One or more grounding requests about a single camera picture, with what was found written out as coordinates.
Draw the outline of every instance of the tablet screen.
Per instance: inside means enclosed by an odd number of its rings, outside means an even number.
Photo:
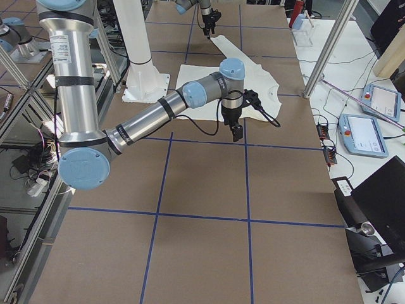
[[[360,151],[382,153],[378,133],[371,118],[347,117],[351,129],[354,146]]]
[[[389,117],[394,117],[397,94],[379,87],[374,87],[371,107]]]

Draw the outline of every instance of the brown table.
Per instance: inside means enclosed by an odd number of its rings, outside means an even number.
[[[245,119],[233,143],[228,127],[208,137],[176,120],[134,144],[101,187],[74,195],[31,303],[362,303],[284,11],[215,8],[216,33],[280,84],[282,127]],[[173,3],[149,13],[170,89],[180,64],[224,59],[196,23]],[[104,127],[146,106],[118,95]]]

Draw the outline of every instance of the warning label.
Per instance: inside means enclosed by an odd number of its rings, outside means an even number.
[[[50,36],[49,40],[51,41],[51,50],[54,65],[61,63],[72,63],[68,36]]]

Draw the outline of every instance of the white desk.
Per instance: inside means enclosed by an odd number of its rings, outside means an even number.
[[[300,60],[316,61],[318,59],[322,47],[328,37],[328,34],[332,29],[334,21],[314,20],[314,23],[315,28],[313,36],[311,38],[313,46],[296,46],[297,56]],[[354,21],[350,21],[344,33],[342,34],[342,37],[340,38],[340,41],[336,46],[335,51],[333,52],[333,55],[331,56],[329,62],[351,61],[355,58],[362,57],[372,51],[372,48],[367,43],[357,23]],[[343,90],[351,90],[355,87],[361,87],[362,89],[357,89],[351,93],[353,96],[358,98],[363,92],[363,87],[366,84],[367,76],[369,74],[371,66],[374,64],[376,59],[377,58],[375,57],[375,55],[371,53],[368,56],[365,56],[363,59],[353,61],[352,63],[328,64],[324,71],[325,80],[333,83],[335,86]],[[314,65],[315,63],[300,61],[302,74],[307,76],[311,75],[311,71]],[[371,71],[368,83],[378,79],[379,78],[377,78]],[[390,80],[379,81],[376,84],[388,89],[395,89]],[[323,110],[323,106],[325,104],[325,101],[327,100],[329,90],[330,87],[328,85],[319,83],[311,96],[311,107],[314,109],[318,109],[320,111],[320,114],[326,116],[329,123],[336,123],[337,119]],[[341,95],[341,93],[337,91],[331,91],[325,108],[336,116],[339,116],[342,110],[343,113],[364,114],[361,111],[360,106],[357,105],[354,101],[349,100],[347,106],[344,107],[345,101],[346,98]],[[319,114],[317,110],[313,110],[313,113]],[[401,131],[398,128],[388,124],[387,122],[378,120],[378,123],[384,136],[396,136],[401,134]],[[405,115],[402,115],[400,124],[405,124]],[[403,143],[405,143],[405,137],[386,140],[385,143],[387,145],[390,156],[388,158],[379,159],[348,154],[347,150],[343,146],[343,141],[340,134],[336,134],[336,125],[329,126],[329,133],[330,137],[336,142],[338,153],[347,157],[354,165],[354,174],[350,180],[351,184],[354,187],[362,183],[368,176],[370,176],[374,171],[380,168],[394,155],[398,155],[402,160],[405,160],[405,146],[402,145]],[[350,164],[339,155],[337,156],[337,161],[338,164],[331,167],[330,178],[349,176],[352,172]],[[378,292],[367,294],[365,293],[367,287],[361,279],[359,280],[359,284],[361,286],[364,302],[366,304],[375,303]],[[385,301],[385,304],[403,303],[404,300],[405,283],[400,282],[393,285],[390,294]]]

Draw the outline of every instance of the black monitor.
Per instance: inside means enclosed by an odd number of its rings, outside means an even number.
[[[393,252],[405,252],[405,163],[391,158],[352,197]]]

